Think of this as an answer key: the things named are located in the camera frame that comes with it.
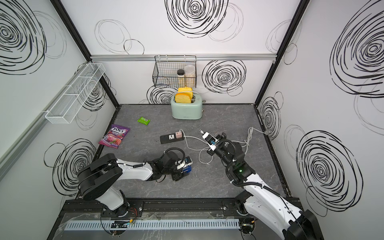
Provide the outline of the pink USB charger adapter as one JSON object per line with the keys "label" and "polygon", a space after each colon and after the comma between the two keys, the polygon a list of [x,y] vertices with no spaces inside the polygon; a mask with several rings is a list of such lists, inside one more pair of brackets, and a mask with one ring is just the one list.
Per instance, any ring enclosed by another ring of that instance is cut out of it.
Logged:
{"label": "pink USB charger adapter", "polygon": [[184,135],[182,131],[175,132],[175,139],[180,140],[183,139]]}

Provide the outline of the black power strip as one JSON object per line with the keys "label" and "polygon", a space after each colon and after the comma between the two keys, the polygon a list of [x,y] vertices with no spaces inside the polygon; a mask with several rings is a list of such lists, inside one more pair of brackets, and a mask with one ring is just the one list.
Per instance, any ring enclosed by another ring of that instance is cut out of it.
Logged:
{"label": "black power strip", "polygon": [[175,133],[160,136],[160,142],[162,145],[170,144],[170,143],[174,143],[174,142],[180,142],[183,140],[184,140],[184,137],[183,137],[183,139],[180,139],[180,140],[175,139]]}

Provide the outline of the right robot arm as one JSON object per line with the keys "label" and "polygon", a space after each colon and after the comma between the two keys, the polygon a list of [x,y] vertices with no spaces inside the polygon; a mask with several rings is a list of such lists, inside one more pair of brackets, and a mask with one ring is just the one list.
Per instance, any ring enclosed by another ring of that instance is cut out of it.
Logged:
{"label": "right robot arm", "polygon": [[322,240],[323,233],[317,217],[302,211],[271,189],[245,161],[246,154],[239,143],[225,134],[213,137],[208,132],[202,138],[209,145],[209,155],[218,156],[225,164],[230,183],[243,188],[243,209],[273,230],[282,240]]}

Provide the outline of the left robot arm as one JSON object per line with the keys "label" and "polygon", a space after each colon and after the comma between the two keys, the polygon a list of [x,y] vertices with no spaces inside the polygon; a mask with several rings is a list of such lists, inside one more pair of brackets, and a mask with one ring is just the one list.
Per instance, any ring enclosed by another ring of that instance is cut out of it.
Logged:
{"label": "left robot arm", "polygon": [[171,176],[179,181],[192,170],[193,161],[179,148],[170,148],[152,161],[135,163],[106,154],[78,172],[79,191],[83,200],[104,204],[116,217],[122,218],[131,210],[123,191],[113,187],[119,180],[156,181]]}

